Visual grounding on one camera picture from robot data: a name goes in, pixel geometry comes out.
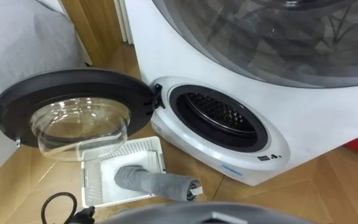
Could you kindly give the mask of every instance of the washing machine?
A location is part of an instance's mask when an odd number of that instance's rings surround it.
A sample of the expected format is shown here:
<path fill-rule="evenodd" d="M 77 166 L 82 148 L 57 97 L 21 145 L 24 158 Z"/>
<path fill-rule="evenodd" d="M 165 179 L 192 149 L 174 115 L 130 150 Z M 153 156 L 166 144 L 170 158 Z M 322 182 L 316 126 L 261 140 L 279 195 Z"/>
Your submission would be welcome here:
<path fill-rule="evenodd" d="M 142 81 L 97 68 L 22 80 L 0 95 L 7 137 L 89 161 L 151 120 L 179 149 L 249 185 L 358 137 L 358 0 L 125 7 Z"/>
<path fill-rule="evenodd" d="M 126 0 L 152 125 L 249 185 L 358 137 L 358 0 Z"/>

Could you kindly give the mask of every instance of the parquet floor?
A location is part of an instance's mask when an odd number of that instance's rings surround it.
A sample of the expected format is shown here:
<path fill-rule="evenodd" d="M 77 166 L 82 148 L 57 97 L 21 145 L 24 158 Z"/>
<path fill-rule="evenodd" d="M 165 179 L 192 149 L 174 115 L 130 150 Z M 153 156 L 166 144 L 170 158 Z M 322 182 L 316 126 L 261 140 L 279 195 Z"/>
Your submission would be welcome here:
<path fill-rule="evenodd" d="M 134 49 L 123 46 L 109 68 L 139 76 Z M 155 136 L 150 125 L 131 139 Z M 197 177 L 204 194 L 199 201 L 251 203 L 297 215 L 316 223 L 358 223 L 358 153 L 344 147 L 250 187 L 195 160 L 161 139 L 167 171 Z M 60 191 L 81 198 L 79 163 L 60 163 L 42 157 L 38 150 L 21 147 L 0 168 L 0 223 L 36 224 L 47 197 Z M 167 202 L 153 198 L 109 208 L 98 208 L 101 221 L 123 208 Z M 59 198 L 47 209 L 49 223 L 63 223 L 71 201 Z"/>

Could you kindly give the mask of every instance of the rolled towel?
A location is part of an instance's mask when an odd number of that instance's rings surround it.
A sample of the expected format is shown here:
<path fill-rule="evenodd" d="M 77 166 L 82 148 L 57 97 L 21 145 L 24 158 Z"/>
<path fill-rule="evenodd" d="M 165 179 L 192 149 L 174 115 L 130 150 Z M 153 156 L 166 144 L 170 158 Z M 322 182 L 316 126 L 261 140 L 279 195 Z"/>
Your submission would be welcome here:
<path fill-rule="evenodd" d="M 124 189 L 136 190 L 169 198 L 179 202 L 195 199 L 190 190 L 197 188 L 199 180 L 175 174 L 153 174 L 141 166 L 121 167 L 114 176 L 116 184 Z"/>

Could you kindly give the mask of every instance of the transparent lid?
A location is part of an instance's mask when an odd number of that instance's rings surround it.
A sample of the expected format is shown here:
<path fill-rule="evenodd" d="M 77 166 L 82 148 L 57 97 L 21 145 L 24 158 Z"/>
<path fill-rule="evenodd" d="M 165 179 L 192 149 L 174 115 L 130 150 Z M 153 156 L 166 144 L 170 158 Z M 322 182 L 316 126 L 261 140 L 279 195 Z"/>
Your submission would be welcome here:
<path fill-rule="evenodd" d="M 153 2 L 189 44 L 239 75 L 298 88 L 358 85 L 358 0 Z"/>
<path fill-rule="evenodd" d="M 41 153 L 58 161 L 109 155 L 127 140 L 131 112 L 114 100 L 74 98 L 36 111 L 30 120 Z"/>

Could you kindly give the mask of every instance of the gray fabric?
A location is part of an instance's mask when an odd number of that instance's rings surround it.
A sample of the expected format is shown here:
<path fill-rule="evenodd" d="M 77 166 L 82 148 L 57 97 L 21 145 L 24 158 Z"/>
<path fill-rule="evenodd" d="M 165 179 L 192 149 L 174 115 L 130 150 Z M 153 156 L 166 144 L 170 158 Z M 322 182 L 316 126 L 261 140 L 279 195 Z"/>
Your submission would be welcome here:
<path fill-rule="evenodd" d="M 155 194 L 179 202 L 193 200 L 190 189 L 200 183 L 199 180 L 175 174 L 153 174 L 141 166 L 126 166 L 114 176 L 116 184 L 122 188 Z"/>
<path fill-rule="evenodd" d="M 73 24 L 35 0 L 0 0 L 0 93 L 20 79 L 83 66 Z"/>

